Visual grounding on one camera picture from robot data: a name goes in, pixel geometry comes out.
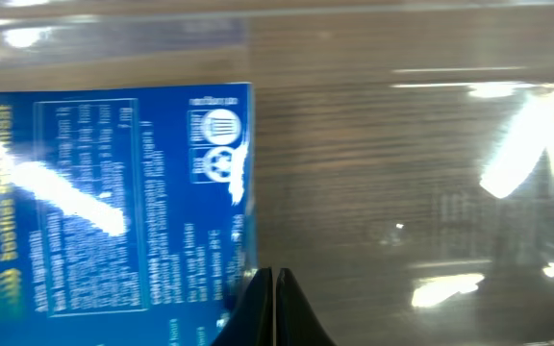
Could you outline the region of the blue printed carton box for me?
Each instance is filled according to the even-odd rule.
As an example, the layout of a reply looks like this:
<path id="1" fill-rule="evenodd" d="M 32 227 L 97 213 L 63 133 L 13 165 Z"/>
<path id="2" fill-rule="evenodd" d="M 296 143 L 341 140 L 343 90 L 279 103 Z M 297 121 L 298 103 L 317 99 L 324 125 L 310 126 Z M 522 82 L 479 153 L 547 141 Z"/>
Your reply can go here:
<path id="1" fill-rule="evenodd" d="M 251 249 L 253 101 L 0 92 L 0 346 L 211 344 Z"/>

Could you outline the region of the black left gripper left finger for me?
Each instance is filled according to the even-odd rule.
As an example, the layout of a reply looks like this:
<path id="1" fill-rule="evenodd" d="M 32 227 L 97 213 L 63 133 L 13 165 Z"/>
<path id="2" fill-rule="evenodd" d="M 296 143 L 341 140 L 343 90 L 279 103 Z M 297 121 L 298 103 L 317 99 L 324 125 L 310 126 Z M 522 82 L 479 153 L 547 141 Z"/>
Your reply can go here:
<path id="1" fill-rule="evenodd" d="M 273 276 L 259 269 L 212 346 L 273 345 Z"/>

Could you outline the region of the clear plastic container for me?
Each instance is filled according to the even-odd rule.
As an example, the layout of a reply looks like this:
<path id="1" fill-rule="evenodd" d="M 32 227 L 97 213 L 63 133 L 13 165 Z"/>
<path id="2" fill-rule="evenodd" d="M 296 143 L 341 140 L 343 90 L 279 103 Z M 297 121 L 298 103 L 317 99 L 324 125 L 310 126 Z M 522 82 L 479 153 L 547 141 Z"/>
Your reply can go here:
<path id="1" fill-rule="evenodd" d="M 554 344 L 549 157 L 478 184 L 554 83 L 554 1 L 0 1 L 0 90 L 244 80 L 259 254 L 340 345 Z"/>

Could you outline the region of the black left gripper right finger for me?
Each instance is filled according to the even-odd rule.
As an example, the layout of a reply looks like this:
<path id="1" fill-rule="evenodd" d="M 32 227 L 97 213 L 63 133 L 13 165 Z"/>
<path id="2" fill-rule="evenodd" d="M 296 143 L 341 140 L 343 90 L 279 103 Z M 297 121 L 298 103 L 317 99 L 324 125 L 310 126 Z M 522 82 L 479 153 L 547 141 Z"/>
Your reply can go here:
<path id="1" fill-rule="evenodd" d="M 289 268 L 280 270 L 276 282 L 276 342 L 278 346 L 336 346 Z"/>

